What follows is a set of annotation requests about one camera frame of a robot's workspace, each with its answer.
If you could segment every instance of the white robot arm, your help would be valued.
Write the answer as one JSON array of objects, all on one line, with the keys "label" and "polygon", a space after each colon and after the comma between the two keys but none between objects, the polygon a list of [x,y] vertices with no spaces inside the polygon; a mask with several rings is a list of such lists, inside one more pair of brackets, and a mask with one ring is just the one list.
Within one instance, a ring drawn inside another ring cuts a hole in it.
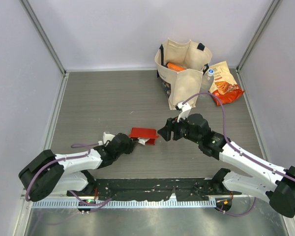
[{"label": "white robot arm", "polygon": [[111,165],[122,154],[130,154],[139,141],[122,133],[104,133],[103,141],[94,148],[88,147],[89,151],[62,155],[45,150],[20,171],[19,178],[33,202],[52,192],[67,190],[89,195],[94,191],[95,180],[86,170]]},{"label": "white robot arm", "polygon": [[165,127],[158,131],[159,135],[169,141],[173,132],[175,141],[180,138],[191,140],[205,155],[236,166],[251,176],[221,169],[213,177],[216,188],[262,199],[286,217],[295,215],[295,167],[276,166],[247,152],[229,138],[226,140],[224,135],[210,129],[202,115],[189,116],[191,107],[188,103],[179,103],[177,109],[180,110],[179,116],[167,119]]}]

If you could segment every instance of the canvas tote bag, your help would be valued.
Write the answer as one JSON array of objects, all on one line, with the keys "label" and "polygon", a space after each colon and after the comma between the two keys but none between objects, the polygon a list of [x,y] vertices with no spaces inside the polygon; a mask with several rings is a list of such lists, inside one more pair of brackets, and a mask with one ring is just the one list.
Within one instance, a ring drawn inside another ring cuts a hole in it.
[{"label": "canvas tote bag", "polygon": [[[208,70],[211,58],[211,51],[202,43],[189,41],[181,44],[168,39],[161,45],[155,56],[157,76],[162,80],[171,110],[175,109],[177,103],[200,91],[202,75]],[[186,70],[171,70],[166,66],[169,62]],[[191,107],[196,106],[197,98],[188,102]]]}]

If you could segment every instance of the red block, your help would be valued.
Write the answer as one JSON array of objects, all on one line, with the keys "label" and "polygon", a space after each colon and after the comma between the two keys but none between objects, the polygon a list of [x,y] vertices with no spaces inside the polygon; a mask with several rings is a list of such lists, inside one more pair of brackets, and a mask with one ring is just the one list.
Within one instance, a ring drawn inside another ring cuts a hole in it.
[{"label": "red block", "polygon": [[137,128],[134,127],[129,134],[130,138],[144,138],[149,139],[147,145],[155,145],[156,139],[159,137],[156,135],[156,129],[146,129],[146,128]]}]

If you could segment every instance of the snack bag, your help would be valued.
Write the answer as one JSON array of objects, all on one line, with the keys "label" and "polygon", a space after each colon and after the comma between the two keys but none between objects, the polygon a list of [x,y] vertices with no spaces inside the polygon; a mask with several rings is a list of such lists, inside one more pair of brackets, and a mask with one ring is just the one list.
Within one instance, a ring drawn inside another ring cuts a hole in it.
[{"label": "snack bag", "polygon": [[[217,96],[222,104],[236,101],[245,92],[239,88],[226,61],[212,65],[210,69],[214,71],[214,81],[209,92]],[[219,106],[220,103],[215,98],[213,99]]]}]

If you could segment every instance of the wood grain surface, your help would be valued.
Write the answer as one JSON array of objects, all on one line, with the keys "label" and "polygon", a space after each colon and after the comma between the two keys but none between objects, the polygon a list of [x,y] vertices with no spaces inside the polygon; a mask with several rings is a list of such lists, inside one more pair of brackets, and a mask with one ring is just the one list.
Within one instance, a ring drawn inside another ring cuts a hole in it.
[{"label": "wood grain surface", "polygon": [[[261,157],[256,134],[242,96],[225,105],[227,136],[242,148]],[[222,133],[222,112],[212,98],[198,99],[192,113],[201,113],[212,130]],[[129,134],[132,127],[160,129],[169,117],[167,97],[156,71],[105,71],[70,73],[53,142],[54,153],[74,153],[72,143],[91,144],[103,132]],[[90,171],[101,178],[212,177],[220,168],[242,171],[207,157],[188,140],[154,146],[138,145],[130,155],[122,155],[113,165]]]}]

